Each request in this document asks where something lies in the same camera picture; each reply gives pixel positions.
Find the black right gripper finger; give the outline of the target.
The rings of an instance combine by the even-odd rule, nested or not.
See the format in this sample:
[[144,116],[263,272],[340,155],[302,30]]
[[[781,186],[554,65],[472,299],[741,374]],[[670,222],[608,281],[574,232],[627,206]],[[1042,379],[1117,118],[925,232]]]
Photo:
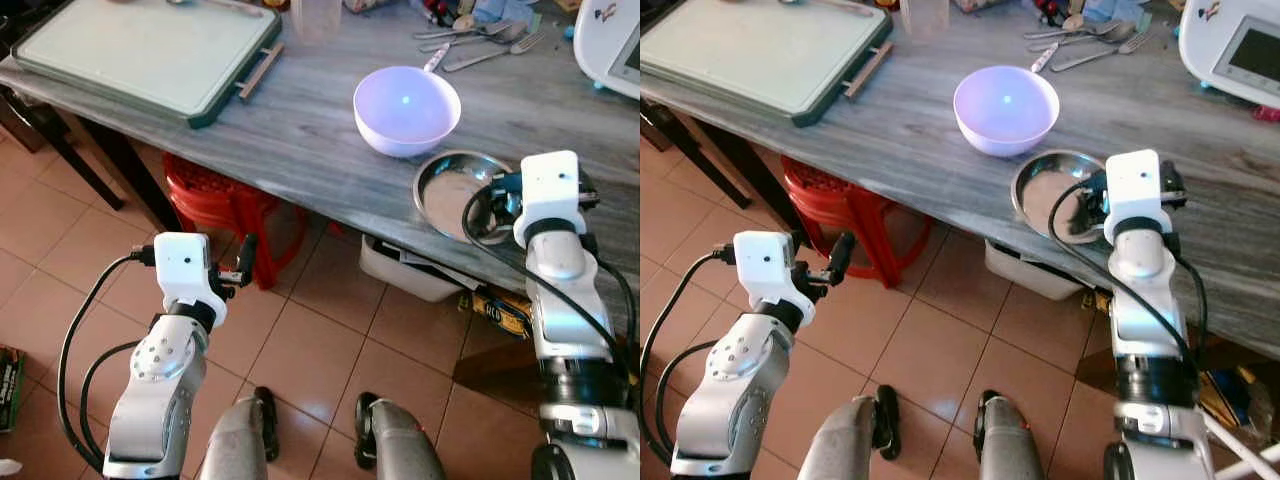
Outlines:
[[508,198],[480,198],[476,202],[476,237],[500,238],[513,223]]
[[1073,192],[1062,206],[1066,214],[1062,233],[1084,236],[1105,223],[1105,196],[1096,192]]

